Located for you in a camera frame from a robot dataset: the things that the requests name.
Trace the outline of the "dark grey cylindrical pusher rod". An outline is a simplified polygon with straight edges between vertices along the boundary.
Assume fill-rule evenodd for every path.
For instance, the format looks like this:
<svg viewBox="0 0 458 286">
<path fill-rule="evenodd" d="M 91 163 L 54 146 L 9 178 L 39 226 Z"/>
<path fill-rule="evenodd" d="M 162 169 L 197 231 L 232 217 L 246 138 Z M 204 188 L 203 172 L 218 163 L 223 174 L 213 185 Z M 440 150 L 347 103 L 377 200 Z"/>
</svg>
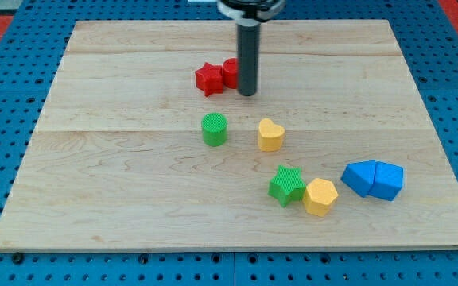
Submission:
<svg viewBox="0 0 458 286">
<path fill-rule="evenodd" d="M 238 92 L 252 96 L 258 89 L 260 26 L 236 25 Z"/>
</svg>

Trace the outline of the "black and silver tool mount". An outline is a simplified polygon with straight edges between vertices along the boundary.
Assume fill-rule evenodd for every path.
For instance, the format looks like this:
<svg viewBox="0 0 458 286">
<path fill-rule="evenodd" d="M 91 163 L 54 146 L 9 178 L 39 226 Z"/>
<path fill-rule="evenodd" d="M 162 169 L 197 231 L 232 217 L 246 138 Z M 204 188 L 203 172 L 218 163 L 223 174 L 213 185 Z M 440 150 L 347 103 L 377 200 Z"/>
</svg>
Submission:
<svg viewBox="0 0 458 286">
<path fill-rule="evenodd" d="M 268 22 L 285 8 L 285 0 L 217 0 L 216 4 L 221 14 L 246 27 Z"/>
</svg>

